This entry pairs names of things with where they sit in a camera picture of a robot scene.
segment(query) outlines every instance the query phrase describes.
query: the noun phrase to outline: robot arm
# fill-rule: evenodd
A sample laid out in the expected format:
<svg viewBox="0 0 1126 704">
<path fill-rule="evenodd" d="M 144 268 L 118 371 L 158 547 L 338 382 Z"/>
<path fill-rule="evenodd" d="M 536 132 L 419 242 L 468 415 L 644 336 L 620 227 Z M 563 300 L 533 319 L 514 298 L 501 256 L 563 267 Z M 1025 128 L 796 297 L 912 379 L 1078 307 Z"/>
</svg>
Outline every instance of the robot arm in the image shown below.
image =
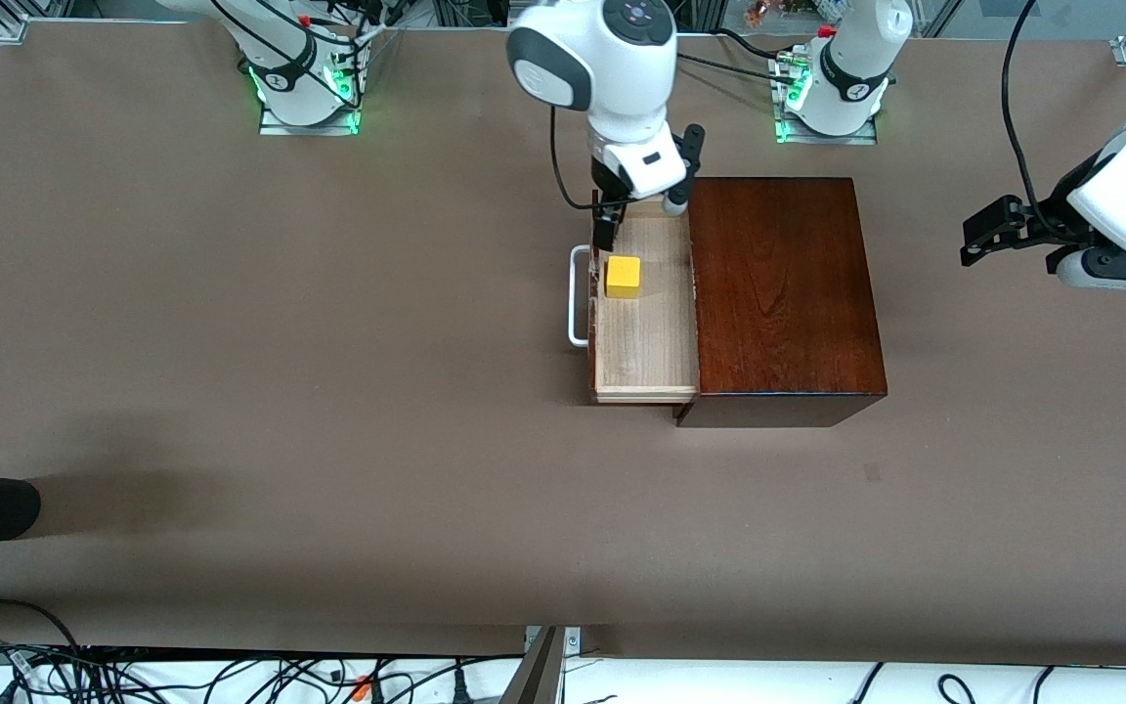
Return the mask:
<svg viewBox="0 0 1126 704">
<path fill-rule="evenodd" d="M 667 124 L 676 23 L 663 0 L 533 6 L 513 23 L 507 60 L 533 98 L 589 115 L 599 248 L 611 248 L 629 200 L 665 191 L 664 210 L 685 212 L 703 132 L 691 125 L 678 140 Z"/>
<path fill-rule="evenodd" d="M 786 108 L 814 132 L 854 134 L 879 110 L 915 18 L 906 0 L 854 0 L 835 35 L 807 45 L 811 80 Z"/>
<path fill-rule="evenodd" d="M 1064 284 L 1126 289 L 1126 126 L 1037 205 L 1002 196 L 967 219 L 962 264 L 1001 249 L 1056 244 L 1046 265 Z"/>
<path fill-rule="evenodd" d="M 356 99 L 357 46 L 327 28 L 303 26 L 289 0 L 158 1 L 222 24 L 245 54 L 263 105 L 285 124 L 322 123 Z"/>
</svg>

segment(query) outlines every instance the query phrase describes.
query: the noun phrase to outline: wooden drawer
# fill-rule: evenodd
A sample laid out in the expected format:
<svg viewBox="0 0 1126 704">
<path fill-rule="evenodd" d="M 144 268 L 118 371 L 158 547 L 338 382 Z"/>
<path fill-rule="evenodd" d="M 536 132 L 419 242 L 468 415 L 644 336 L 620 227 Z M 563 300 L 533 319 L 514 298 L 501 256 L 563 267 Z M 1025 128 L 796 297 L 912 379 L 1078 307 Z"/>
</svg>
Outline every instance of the wooden drawer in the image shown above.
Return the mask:
<svg viewBox="0 0 1126 704">
<path fill-rule="evenodd" d="M 607 298 L 610 255 L 590 249 L 600 404 L 676 404 L 687 427 L 828 427 L 887 393 L 850 179 L 698 179 L 683 217 L 629 205 L 614 255 L 642 260 L 642 294 Z"/>
<path fill-rule="evenodd" d="M 611 253 L 642 260 L 638 298 L 607 298 Z M 688 404 L 698 393 L 688 214 L 628 205 L 611 253 L 589 250 L 589 387 L 600 404 Z"/>
</svg>

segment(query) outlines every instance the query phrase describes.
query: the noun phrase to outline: metal mounting plate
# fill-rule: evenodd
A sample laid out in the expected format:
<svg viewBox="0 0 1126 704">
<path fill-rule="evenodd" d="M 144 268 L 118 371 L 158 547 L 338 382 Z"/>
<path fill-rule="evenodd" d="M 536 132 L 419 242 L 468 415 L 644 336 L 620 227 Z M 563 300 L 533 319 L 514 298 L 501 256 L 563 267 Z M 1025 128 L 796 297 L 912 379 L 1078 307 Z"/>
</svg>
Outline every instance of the metal mounting plate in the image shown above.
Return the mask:
<svg viewBox="0 0 1126 704">
<path fill-rule="evenodd" d="M 801 55 L 805 53 L 805 45 L 799 44 L 794 47 L 794 54 Z M 786 65 L 786 63 L 778 62 L 776 59 L 767 60 L 767 68 L 772 75 L 785 75 L 790 78 L 801 78 L 804 68 L 798 65 Z M 776 81 L 768 81 L 772 87 L 772 112 L 774 117 L 776 117 L 776 142 L 786 143 L 797 143 L 797 144 L 852 144 L 858 146 L 872 146 L 876 143 L 876 121 L 873 117 L 868 117 L 867 122 L 863 124 L 861 128 L 857 133 L 843 135 L 843 137 L 832 137 L 828 134 L 819 134 L 814 130 L 805 126 L 802 122 L 802 117 L 794 115 L 789 112 L 785 104 L 789 99 L 789 93 L 794 90 L 794 86 L 786 86 L 783 83 L 776 83 Z"/>
<path fill-rule="evenodd" d="M 307 135 L 309 137 L 348 137 L 359 134 L 359 123 L 363 110 L 338 110 L 319 124 L 298 126 L 285 124 L 277 119 L 267 107 L 259 115 L 259 134 Z"/>
</svg>

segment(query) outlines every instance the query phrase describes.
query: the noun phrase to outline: wood grain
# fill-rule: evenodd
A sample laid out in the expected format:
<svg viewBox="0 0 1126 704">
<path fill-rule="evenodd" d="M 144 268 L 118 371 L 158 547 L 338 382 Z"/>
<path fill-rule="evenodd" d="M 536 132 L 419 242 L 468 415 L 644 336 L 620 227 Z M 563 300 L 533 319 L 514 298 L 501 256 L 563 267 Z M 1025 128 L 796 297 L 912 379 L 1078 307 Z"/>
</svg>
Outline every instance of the wood grain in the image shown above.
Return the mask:
<svg viewBox="0 0 1126 704">
<path fill-rule="evenodd" d="M 607 298 L 604 277 L 611 255 L 642 260 L 640 297 Z M 698 392 L 698 347 L 688 217 L 669 217 L 658 202 L 629 205 L 614 252 L 599 252 L 590 276 L 590 355 L 598 402 L 691 401 Z"/>
<path fill-rule="evenodd" d="M 850 179 L 698 179 L 689 226 L 703 395 L 887 392 Z"/>
</svg>

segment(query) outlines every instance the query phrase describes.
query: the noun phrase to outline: brown table surface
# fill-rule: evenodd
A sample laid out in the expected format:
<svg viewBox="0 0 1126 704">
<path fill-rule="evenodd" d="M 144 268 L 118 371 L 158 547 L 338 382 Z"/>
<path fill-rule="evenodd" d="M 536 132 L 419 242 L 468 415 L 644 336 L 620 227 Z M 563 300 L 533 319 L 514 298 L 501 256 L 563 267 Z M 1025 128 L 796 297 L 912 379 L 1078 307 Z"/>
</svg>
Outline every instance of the brown table surface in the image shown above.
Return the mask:
<svg viewBox="0 0 1126 704">
<path fill-rule="evenodd" d="M 503 35 L 408 33 L 363 134 L 289 139 L 214 24 L 36 24 L 0 48 L 0 475 L 53 500 L 0 597 L 115 644 L 512 650 L 551 621 L 635 656 L 1126 661 L 1126 294 L 958 266 L 1019 187 L 1002 50 L 908 44 L 875 148 L 778 145 L 763 84 L 682 66 L 706 175 L 855 179 L 890 386 L 832 429 L 689 431 L 587 402 L 589 224 Z M 1126 70 L 1029 41 L 1012 98 L 1048 193 L 1126 121 Z"/>
</svg>

